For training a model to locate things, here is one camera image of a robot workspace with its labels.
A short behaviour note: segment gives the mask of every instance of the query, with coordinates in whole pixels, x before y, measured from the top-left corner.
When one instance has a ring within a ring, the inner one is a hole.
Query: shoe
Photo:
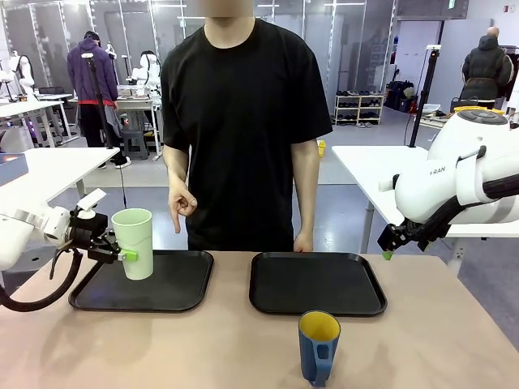
[[[124,169],[124,168],[126,168],[127,166],[130,166],[130,165],[131,165],[131,160],[130,160],[130,158],[126,157],[126,159],[127,159],[127,161],[126,161],[124,164],[122,164],[122,165],[115,165],[115,168],[116,168],[116,169]]]

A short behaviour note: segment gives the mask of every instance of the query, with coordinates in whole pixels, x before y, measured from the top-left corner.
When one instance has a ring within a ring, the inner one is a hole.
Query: person in purple jacket
[[[96,92],[93,87],[92,73],[88,68],[86,60],[81,57],[85,53],[94,54],[97,80],[103,95],[103,104],[108,109],[117,109],[118,92],[115,70],[109,55],[101,48],[99,35],[92,31],[87,31],[84,34],[84,40],[74,47],[66,57],[68,75],[78,95],[81,127],[87,138],[87,145],[89,147],[104,147],[105,144],[101,138],[103,126]],[[108,125],[108,134],[106,136],[110,137],[112,144],[118,144],[118,137],[110,124]],[[118,152],[112,161],[117,169],[126,168],[131,164],[130,159],[121,152]],[[103,164],[99,169],[104,169],[105,167],[106,165]]]

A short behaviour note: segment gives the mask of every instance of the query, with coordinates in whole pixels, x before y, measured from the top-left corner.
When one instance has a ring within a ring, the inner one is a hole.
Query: ceiling light
[[[153,4],[153,8],[186,8],[187,4]]]
[[[337,2],[335,4],[324,4],[324,6],[365,6],[365,2]]]

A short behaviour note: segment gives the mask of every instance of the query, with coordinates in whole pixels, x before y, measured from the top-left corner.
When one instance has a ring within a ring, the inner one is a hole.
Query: purple jacket
[[[112,105],[111,102],[116,101],[118,98],[114,66],[109,55],[91,38],[80,42],[66,57],[68,75],[78,95],[79,103],[97,104],[96,93],[92,84],[92,74],[90,69],[88,69],[87,61],[81,58],[81,54],[84,53],[94,54],[96,74],[103,94],[103,101],[107,105]]]

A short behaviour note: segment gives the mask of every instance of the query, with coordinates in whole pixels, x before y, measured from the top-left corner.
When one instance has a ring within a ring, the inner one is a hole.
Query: shoe rack
[[[367,100],[376,101],[376,106],[363,107]],[[340,103],[351,103],[351,107],[339,107]],[[382,107],[384,106],[384,95],[361,95],[361,96],[335,96],[335,112],[333,121],[336,125],[359,124],[362,122],[380,123]],[[361,118],[365,112],[377,112],[373,118]],[[339,115],[354,116],[354,118],[340,118]]]

